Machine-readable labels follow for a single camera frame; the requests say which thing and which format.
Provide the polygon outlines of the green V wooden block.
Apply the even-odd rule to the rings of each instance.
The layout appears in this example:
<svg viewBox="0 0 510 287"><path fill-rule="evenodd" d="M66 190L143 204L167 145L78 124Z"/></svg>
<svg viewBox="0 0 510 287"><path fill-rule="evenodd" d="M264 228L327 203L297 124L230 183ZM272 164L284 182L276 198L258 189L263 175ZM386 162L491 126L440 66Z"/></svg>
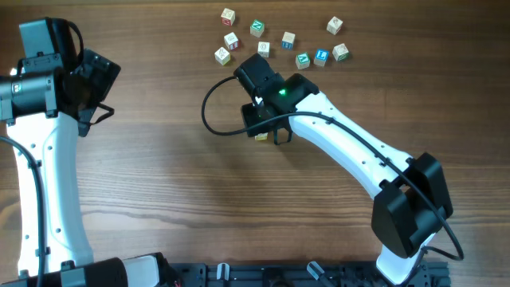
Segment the green V wooden block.
<svg viewBox="0 0 510 287"><path fill-rule="evenodd" d="M298 69L306 69L310 65L310 57L307 53L299 53L296 55L296 67Z"/></svg>

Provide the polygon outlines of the yellow edged wooden block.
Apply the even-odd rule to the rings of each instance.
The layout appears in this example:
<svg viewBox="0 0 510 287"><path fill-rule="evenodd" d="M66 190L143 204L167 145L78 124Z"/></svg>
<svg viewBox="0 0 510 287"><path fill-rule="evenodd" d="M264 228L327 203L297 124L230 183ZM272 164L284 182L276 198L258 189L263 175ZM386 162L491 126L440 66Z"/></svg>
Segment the yellow edged wooden block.
<svg viewBox="0 0 510 287"><path fill-rule="evenodd" d="M268 139L268 133L267 133L267 132L266 132L266 133L259 133L258 135L256 135L256 136L254 137L254 139L255 139L256 141L267 140L267 139Z"/></svg>

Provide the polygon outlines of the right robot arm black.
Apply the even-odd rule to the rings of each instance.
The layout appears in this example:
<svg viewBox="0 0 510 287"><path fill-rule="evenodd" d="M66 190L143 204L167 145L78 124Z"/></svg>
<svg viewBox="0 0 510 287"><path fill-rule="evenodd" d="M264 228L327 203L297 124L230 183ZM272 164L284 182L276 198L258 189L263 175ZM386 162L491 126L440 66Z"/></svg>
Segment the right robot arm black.
<svg viewBox="0 0 510 287"><path fill-rule="evenodd" d="M348 171L373 201L371 228L382 243L375 266L393 285L408 282L453 213L441 164L386 145L340 112L299 73L284 79L254 54L233 73L250 95L241 108L250 137L288 130Z"/></svg>

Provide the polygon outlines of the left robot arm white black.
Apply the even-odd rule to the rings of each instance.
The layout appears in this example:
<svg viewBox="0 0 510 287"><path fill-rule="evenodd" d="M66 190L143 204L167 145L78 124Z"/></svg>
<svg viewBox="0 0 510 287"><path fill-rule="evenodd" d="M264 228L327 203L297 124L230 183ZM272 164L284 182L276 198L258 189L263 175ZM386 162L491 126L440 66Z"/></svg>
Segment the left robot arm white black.
<svg viewBox="0 0 510 287"><path fill-rule="evenodd" d="M1 79L2 142L16 156L22 246L16 286L178 286L160 253L96 261L77 188L77 141L114 114L105 105L120 67L84 47L77 26L42 18L19 26L25 56Z"/></svg>

